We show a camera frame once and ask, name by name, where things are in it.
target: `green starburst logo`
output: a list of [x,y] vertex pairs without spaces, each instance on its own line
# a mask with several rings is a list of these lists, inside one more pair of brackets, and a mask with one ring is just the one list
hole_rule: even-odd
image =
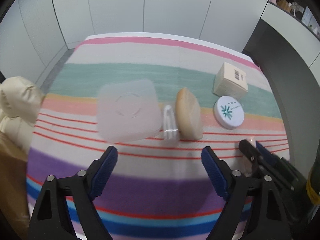
[[232,119],[232,111],[230,111],[229,109],[230,109],[230,106],[221,106],[221,108],[222,108],[222,114],[225,116],[225,117],[227,117],[227,118],[229,118],[229,120],[231,120]]

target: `silver screw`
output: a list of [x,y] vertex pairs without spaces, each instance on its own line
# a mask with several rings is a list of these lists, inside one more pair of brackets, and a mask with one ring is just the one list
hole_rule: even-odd
[[47,181],[53,181],[56,177],[54,175],[49,175]]
[[85,171],[85,170],[80,170],[80,171],[77,172],[77,175],[78,175],[79,177],[82,177],[82,176],[84,176],[84,175],[86,175],[86,174],[87,174],[87,171]]
[[272,178],[269,175],[264,176],[264,179],[268,182],[272,181]]
[[233,175],[233,176],[236,176],[236,177],[240,177],[240,176],[241,176],[241,172],[238,171],[238,170],[233,170],[233,171],[232,171],[232,175]]

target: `blue gripper pad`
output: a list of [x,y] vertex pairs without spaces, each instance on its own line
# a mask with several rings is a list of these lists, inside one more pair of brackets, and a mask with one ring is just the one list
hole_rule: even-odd
[[277,163],[277,159],[258,141],[256,141],[257,149],[263,156],[263,159],[271,166],[274,167]]
[[224,178],[222,172],[220,171],[218,165],[215,163],[211,157],[209,151],[206,148],[202,149],[201,152],[201,162],[208,173],[209,179],[217,193],[218,196],[222,197],[227,201],[230,197],[228,193],[228,184]]
[[108,156],[104,159],[100,168],[98,169],[95,176],[92,178],[91,190],[89,197],[94,200],[96,197],[102,194],[102,191],[110,178],[110,175],[113,171],[118,160],[118,151],[115,147],[112,147]]

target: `striped tablecloth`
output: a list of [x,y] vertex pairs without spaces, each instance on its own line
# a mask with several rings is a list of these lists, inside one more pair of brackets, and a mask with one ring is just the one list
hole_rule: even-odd
[[[241,100],[244,123],[235,130],[215,120],[212,94],[223,62],[247,74],[248,94]],[[102,196],[94,204],[115,240],[151,238],[205,239],[224,206],[201,164],[201,149],[211,146],[232,169],[243,170],[238,142],[255,135],[270,151],[289,158],[281,115],[267,79],[241,53],[209,42],[155,33],[113,33],[88,37],[54,81],[39,113],[28,160],[28,203],[32,211],[42,183],[50,174],[74,175],[100,158],[108,147],[97,132],[96,97],[111,82],[150,79],[159,103],[174,101],[188,89],[201,106],[204,136],[166,147],[162,134],[117,143],[118,163]],[[68,198],[77,235],[85,239]],[[250,208],[244,207],[242,221]],[[239,223],[236,234],[242,232]]]

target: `yellow tape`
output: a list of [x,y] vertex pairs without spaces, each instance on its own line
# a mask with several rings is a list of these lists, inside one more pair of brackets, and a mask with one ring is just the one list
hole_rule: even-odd
[[311,173],[312,169],[309,172],[307,180],[307,193],[313,205],[320,205],[320,196],[315,190],[311,187]]

